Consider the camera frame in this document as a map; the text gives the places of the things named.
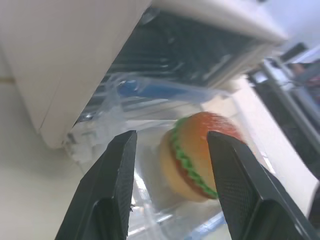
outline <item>toy hamburger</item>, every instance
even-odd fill
[[[200,112],[178,120],[159,146],[161,167],[169,186],[194,202],[218,197],[207,142],[208,131],[242,141],[237,128],[225,117]]]

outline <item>bottom bun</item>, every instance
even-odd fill
[[[170,186],[170,188],[181,195],[182,197],[194,201],[194,202],[204,202],[208,200],[204,196],[196,193],[183,179],[180,175],[177,165],[175,163],[176,158],[172,155],[170,147],[170,136],[171,133],[168,131],[162,138],[161,144],[159,146],[159,159],[162,168],[162,172]]]

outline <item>top bun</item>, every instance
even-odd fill
[[[199,112],[192,115],[180,126],[177,134],[181,149],[191,158],[193,168],[202,177],[205,184],[217,191],[207,142],[209,131],[243,140],[237,128],[230,121],[211,112]]]

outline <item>white appliance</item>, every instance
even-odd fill
[[[50,148],[60,148],[151,1],[0,4],[1,47],[33,126]],[[287,38],[263,6],[251,0],[156,0],[153,5],[250,41],[212,66],[209,87],[247,70]]]

